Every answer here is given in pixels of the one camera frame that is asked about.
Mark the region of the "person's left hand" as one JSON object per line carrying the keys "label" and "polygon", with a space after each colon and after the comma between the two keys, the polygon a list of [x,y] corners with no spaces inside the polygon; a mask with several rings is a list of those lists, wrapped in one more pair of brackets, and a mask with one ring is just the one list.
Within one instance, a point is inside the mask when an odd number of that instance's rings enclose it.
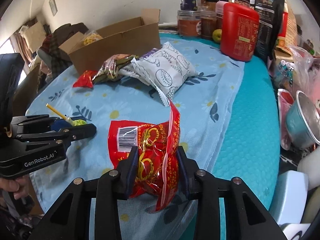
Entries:
{"label": "person's left hand", "polygon": [[15,180],[0,179],[1,190],[12,192],[16,200],[29,195],[29,176],[23,176]]}

